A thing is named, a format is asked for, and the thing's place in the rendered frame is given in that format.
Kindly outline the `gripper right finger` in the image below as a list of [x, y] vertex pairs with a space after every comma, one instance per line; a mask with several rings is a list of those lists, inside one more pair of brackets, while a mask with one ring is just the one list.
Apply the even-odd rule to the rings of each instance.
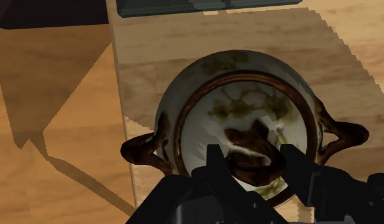
[[314, 224], [384, 224], [384, 173], [366, 182], [347, 172], [311, 161], [292, 144], [280, 146], [286, 161], [281, 175], [306, 206]]

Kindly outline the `dark furniture block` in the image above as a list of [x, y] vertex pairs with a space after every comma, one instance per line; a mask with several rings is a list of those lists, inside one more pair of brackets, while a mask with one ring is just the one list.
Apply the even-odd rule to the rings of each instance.
[[0, 0], [0, 28], [2, 29], [107, 23], [105, 0]]

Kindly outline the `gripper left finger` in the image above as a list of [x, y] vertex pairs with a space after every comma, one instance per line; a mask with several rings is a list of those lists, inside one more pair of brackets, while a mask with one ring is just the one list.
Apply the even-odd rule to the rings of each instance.
[[162, 178], [125, 224], [287, 224], [258, 193], [231, 176], [219, 145], [190, 178]]

